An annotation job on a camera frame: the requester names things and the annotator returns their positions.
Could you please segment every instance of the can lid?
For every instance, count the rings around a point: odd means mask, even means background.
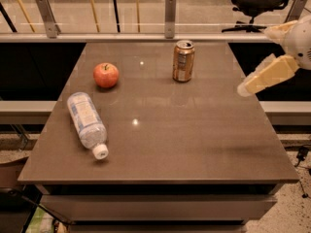
[[[93,150],[92,150],[94,156],[96,159],[103,159],[106,158],[108,155],[108,149],[107,146],[104,144],[97,145]]]
[[[181,40],[177,42],[177,47],[183,50],[189,50],[193,48],[193,42],[191,40]]]

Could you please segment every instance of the red apple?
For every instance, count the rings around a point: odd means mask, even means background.
[[[119,70],[111,63],[100,63],[93,70],[93,77],[97,85],[103,88],[113,87],[119,78]]]

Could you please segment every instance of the black chair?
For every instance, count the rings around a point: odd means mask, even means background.
[[[223,29],[222,32],[240,30],[260,32],[259,30],[265,27],[254,25],[255,17],[265,12],[283,10],[288,5],[289,0],[231,0],[231,2],[236,6],[233,8],[233,11],[242,12],[245,16],[251,17],[251,20],[249,24],[237,21],[235,27]]]

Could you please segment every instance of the brown can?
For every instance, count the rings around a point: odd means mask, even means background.
[[[191,79],[194,62],[194,45],[192,41],[177,42],[174,49],[173,79],[187,82]]]

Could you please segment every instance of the yellow pole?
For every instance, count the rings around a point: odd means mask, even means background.
[[[26,9],[25,9],[25,7],[24,7],[22,1],[21,1],[21,0],[17,0],[17,1],[18,1],[18,3],[19,3],[19,6],[20,6],[20,8],[21,8],[23,14],[24,14],[25,17],[26,17],[26,20],[28,21],[28,23],[29,23],[29,25],[30,25],[30,27],[31,27],[32,32],[35,32],[35,28],[34,28],[32,22],[31,22],[31,20],[30,20],[29,14],[28,14],[28,12],[26,11]]]
[[[136,13],[137,13],[137,29],[138,33],[140,33],[139,0],[136,0]]]
[[[97,20],[97,14],[96,14],[96,11],[95,11],[95,3],[94,3],[94,0],[89,0],[89,1],[90,1],[91,9],[92,9],[92,11],[93,11],[94,20],[95,20],[95,24],[96,24],[96,28],[97,28],[97,32],[100,32],[99,24],[98,24],[98,20]]]

